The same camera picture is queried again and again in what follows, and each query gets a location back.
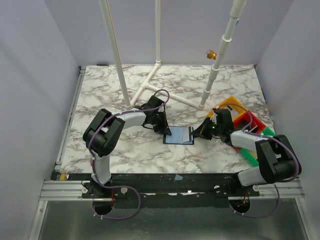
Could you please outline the black leather card holder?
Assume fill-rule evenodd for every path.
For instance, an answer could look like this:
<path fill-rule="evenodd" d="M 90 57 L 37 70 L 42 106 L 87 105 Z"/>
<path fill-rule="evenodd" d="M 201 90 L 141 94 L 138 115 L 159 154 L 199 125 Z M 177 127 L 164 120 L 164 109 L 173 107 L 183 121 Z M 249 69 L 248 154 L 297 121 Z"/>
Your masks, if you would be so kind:
<path fill-rule="evenodd" d="M 184 127 L 189 127 L 191 141 L 182 142 L 182 129 Z M 191 126 L 169 126 L 169 129 L 172 135 L 163 136 L 163 144 L 165 145 L 194 145 L 194 137 L 191 135 L 191 132 L 194 130 Z"/>

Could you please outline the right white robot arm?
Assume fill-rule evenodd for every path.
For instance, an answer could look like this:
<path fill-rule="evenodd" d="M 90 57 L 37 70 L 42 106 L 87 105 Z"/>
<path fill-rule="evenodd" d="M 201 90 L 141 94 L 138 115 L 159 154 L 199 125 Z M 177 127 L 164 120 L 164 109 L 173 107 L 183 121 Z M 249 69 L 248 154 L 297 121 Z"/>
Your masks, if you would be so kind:
<path fill-rule="evenodd" d="M 247 149 L 257 155 L 257 166 L 235 174 L 235 180 L 230 183 L 234 195 L 243 195 L 252 185 L 291 182 L 301 174 L 301 164 L 285 135 L 269 136 L 249 131 L 253 122 L 250 112 L 247 113 L 249 123 L 237 130 L 228 109 L 213 108 L 212 111 L 213 116 L 206 117 L 191 133 L 195 138 L 218 138 L 231 147 Z"/>

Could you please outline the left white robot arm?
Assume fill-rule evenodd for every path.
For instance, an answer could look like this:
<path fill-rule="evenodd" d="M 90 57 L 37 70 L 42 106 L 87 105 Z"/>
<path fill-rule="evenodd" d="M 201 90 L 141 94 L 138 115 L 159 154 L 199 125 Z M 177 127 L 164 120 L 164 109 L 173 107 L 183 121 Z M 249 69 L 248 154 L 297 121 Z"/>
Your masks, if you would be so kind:
<path fill-rule="evenodd" d="M 166 116 L 167 102 L 152 95 L 147 103 L 131 110 L 112 113 L 102 108 L 98 111 L 82 139 L 91 154 L 91 177 L 96 182 L 93 191 L 99 197 L 104 198 L 110 194 L 110 156 L 123 130 L 150 125 L 156 134 L 172 134 Z"/>

